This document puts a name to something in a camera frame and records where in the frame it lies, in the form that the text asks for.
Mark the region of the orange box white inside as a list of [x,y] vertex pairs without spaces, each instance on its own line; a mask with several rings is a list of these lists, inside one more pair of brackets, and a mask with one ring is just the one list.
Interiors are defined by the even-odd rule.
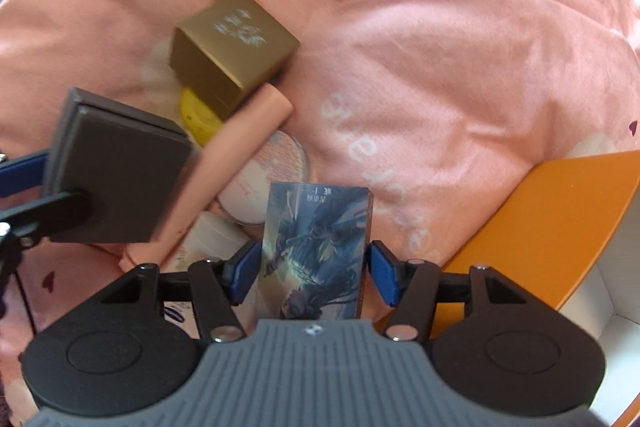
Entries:
[[639,421],[639,156],[534,168],[443,268],[397,426]]

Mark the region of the black square box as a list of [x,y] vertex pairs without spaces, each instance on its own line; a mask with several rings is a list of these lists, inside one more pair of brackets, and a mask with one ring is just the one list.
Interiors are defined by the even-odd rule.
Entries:
[[92,215],[50,241],[149,241],[191,153],[190,139],[173,121],[73,87],[49,148],[42,193],[84,191]]

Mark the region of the round glitter compact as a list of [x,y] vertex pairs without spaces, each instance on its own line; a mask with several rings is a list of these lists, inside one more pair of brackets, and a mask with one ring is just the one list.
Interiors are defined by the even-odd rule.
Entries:
[[306,150],[278,130],[217,195],[222,211],[240,225],[256,227],[266,219],[272,182],[307,182]]

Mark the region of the pink tube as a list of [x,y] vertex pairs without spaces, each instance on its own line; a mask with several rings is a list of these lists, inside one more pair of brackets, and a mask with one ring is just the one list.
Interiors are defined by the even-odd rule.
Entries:
[[292,113],[292,103],[276,87],[260,87],[196,155],[155,239],[128,245],[120,269],[164,263],[201,211]]

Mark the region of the gold cube box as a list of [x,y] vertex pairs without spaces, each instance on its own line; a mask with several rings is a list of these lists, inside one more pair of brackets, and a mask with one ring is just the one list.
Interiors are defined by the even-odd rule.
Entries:
[[226,120],[298,47],[292,32],[255,0],[216,0],[175,27],[169,66]]

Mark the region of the blue holographic photo card box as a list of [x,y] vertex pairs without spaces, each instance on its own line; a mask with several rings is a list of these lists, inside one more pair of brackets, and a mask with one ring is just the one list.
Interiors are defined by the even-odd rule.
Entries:
[[367,187],[271,184],[257,316],[307,321],[359,317],[372,209]]

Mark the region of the white small jar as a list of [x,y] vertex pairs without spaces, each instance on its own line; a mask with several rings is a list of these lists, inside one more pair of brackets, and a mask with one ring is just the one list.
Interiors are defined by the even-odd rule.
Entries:
[[203,211],[163,264],[165,272],[186,272],[203,259],[229,260],[250,238],[236,225]]

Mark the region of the yellow round tape measure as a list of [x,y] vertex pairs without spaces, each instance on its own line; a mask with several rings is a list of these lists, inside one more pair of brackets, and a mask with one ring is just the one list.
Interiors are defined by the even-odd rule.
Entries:
[[205,146],[224,125],[224,122],[189,88],[180,95],[179,112],[183,124],[199,146]]

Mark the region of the pink patterned duvet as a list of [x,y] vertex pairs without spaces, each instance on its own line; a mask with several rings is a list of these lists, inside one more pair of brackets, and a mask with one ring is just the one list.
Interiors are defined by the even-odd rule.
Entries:
[[[1,148],[48,146],[70,87],[175,117],[174,28],[216,0],[2,0]],[[374,195],[401,258],[464,251],[541,162],[638,150],[639,0],[256,0],[311,178]]]

